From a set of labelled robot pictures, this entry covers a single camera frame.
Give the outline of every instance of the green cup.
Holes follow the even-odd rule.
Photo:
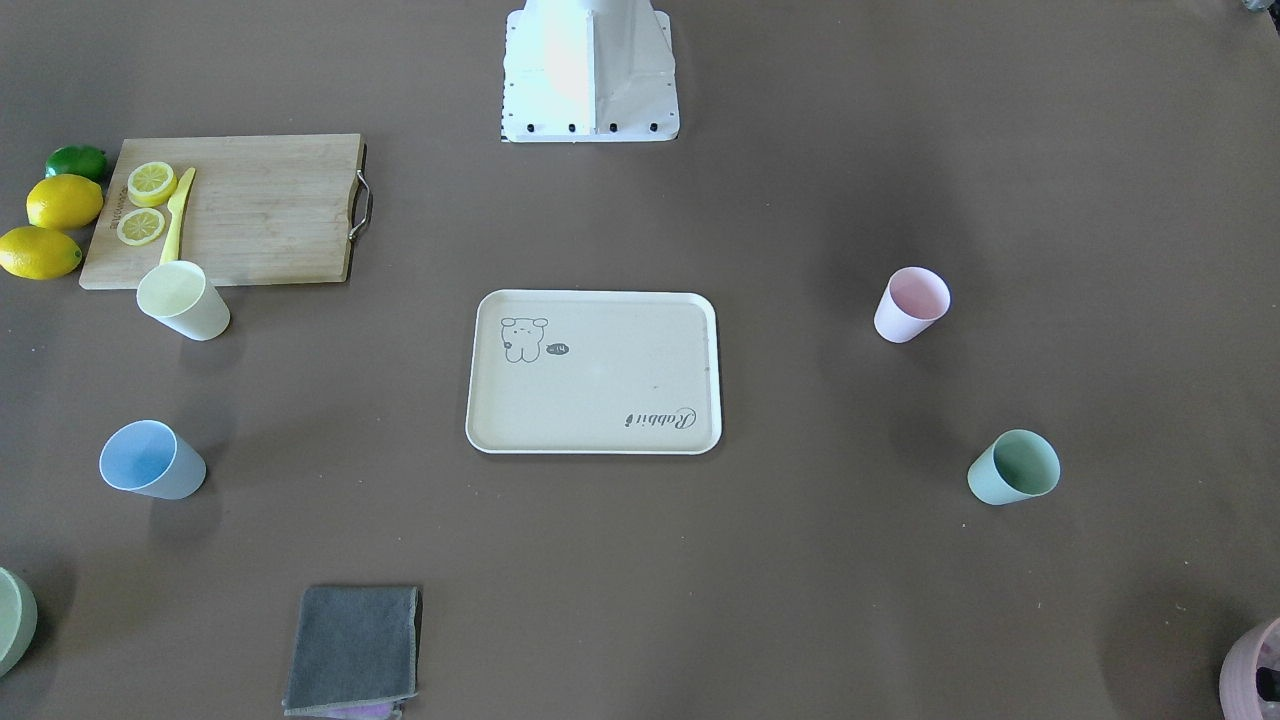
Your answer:
[[[969,489],[987,505],[1039,497],[1057,487],[1062,465],[1047,439],[1030,430],[1009,430],[969,466]]]

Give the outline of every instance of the yellow lemon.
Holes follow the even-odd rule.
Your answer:
[[[82,228],[101,211],[102,186],[79,176],[45,178],[27,195],[27,222],[38,228]]]
[[[74,240],[49,228],[27,225],[0,236],[0,268],[19,278],[59,278],[74,270],[81,258],[83,254]]]
[[[115,225],[115,237],[124,245],[146,245],[160,237],[164,229],[164,215],[154,208],[140,208],[123,218]]]
[[[155,208],[169,200],[178,177],[169,163],[143,163],[129,173],[129,202],[138,208]]]

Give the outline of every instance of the citrus fruit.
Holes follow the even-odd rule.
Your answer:
[[[143,163],[129,173],[129,202],[138,208],[155,208],[169,200],[178,178],[169,163]]]
[[[115,237],[124,245],[146,245],[160,237],[164,231],[164,215],[155,208],[140,208],[123,218],[115,225]]]
[[[26,225],[0,236],[0,268],[19,278],[46,281],[76,269],[83,254],[67,233]]]
[[[27,222],[52,231],[82,228],[102,211],[102,186],[79,176],[54,176],[27,195]]]
[[[93,182],[101,181],[106,174],[106,152],[92,145],[68,145],[54,150],[54,154],[45,160],[45,177],[67,174]]]

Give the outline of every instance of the gray towel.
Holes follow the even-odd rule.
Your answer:
[[[417,596],[416,587],[307,588],[284,714],[399,717],[417,694]]]

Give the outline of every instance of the green bowl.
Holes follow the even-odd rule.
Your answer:
[[[36,596],[22,578],[0,568],[0,675],[27,652],[36,634]]]

